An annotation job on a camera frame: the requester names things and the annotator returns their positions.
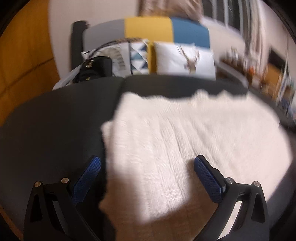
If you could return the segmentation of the black handbag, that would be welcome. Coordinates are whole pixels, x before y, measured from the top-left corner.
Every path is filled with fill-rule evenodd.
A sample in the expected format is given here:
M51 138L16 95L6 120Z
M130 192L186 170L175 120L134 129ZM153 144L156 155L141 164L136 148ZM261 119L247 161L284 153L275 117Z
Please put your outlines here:
M112 77L112 59L107 56L97 56L82 63L73 83L106 77Z

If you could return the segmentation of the window with white frame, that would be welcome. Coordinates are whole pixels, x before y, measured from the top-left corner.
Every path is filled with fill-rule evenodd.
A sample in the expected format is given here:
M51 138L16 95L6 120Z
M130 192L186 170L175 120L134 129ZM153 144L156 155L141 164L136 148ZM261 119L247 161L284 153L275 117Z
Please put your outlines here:
M257 34L258 4L257 1L225 0L202 1L204 16L228 30L234 31L249 42Z

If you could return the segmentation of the white deer print pillow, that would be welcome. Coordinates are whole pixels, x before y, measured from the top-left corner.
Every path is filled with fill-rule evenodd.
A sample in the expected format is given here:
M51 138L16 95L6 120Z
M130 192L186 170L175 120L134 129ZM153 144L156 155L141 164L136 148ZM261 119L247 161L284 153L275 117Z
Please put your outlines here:
M194 76L215 80L214 54L195 44L154 42L158 75Z

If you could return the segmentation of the black television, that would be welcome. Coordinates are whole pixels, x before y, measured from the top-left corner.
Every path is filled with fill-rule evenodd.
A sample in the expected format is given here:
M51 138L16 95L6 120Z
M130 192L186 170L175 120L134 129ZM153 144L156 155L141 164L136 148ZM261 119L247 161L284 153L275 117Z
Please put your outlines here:
M276 51L274 51L274 49L270 48L268 64L271 64L279 70L284 71L286 61Z

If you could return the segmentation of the beige patterned curtain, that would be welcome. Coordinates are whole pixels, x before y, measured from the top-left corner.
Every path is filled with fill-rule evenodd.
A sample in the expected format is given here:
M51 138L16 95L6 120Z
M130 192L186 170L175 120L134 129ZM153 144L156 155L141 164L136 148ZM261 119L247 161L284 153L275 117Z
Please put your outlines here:
M168 16L200 22L204 16L200 0L144 0L139 1L140 16Z

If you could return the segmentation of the cream knitted sweater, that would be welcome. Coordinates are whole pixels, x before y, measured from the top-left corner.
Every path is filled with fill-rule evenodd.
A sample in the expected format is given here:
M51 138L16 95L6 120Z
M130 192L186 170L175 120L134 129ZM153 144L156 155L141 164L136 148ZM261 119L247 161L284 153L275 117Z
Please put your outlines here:
M188 98L125 93L102 125L107 191L100 209L116 240L192 240L216 209L193 161L203 155L225 177L259 181L270 199L292 165L276 113L255 95Z

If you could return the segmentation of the wooden side table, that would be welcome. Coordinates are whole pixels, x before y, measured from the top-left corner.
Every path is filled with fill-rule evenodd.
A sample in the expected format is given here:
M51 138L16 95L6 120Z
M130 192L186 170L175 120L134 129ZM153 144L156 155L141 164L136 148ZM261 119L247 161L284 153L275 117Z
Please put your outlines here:
M295 86L287 61L284 71L268 64L267 61L263 72L259 73L255 59L242 57L238 55L236 49L232 49L220 58L220 62L234 70L235 73L241 74L247 81L248 87L274 102L280 109L284 111L293 109Z

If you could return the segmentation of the triangle pattern pillow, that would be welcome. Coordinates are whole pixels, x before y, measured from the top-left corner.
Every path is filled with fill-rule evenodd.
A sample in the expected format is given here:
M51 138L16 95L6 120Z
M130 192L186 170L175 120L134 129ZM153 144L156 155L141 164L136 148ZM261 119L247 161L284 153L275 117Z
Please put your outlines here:
M111 58L112 75L116 77L149 74L148 46L147 39L123 38L83 51L81 56L85 61L97 56Z

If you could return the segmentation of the wooden wardrobe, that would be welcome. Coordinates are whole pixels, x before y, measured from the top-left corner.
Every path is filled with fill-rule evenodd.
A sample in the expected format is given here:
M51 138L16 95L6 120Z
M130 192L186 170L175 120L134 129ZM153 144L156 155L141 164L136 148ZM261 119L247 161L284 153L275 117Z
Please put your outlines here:
M48 1L29 1L1 35L1 123L17 106L51 91L60 79L48 16Z

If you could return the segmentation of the grey yellow blue sofa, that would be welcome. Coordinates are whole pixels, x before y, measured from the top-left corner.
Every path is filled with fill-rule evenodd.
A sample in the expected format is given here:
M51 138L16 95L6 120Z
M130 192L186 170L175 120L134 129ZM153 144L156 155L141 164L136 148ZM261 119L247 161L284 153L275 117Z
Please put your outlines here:
M94 73L94 63L107 59L112 77L177 75L215 81L221 73L248 87L247 79L214 58L207 27L169 17L133 17L88 27L72 26L72 71L55 89L82 79L83 69Z

